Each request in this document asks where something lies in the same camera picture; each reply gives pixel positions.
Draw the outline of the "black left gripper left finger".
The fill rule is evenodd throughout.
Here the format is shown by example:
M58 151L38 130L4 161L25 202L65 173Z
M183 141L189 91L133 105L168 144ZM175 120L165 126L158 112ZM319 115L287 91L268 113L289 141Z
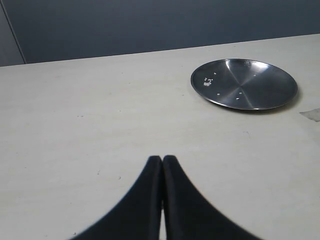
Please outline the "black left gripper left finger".
M158 240L163 200L163 162L150 156L126 195L74 240Z

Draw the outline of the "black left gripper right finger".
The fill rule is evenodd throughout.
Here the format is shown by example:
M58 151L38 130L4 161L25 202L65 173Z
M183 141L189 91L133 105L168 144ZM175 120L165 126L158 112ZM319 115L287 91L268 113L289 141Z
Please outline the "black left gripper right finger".
M212 206L174 155L163 158L164 217L168 240L258 240Z

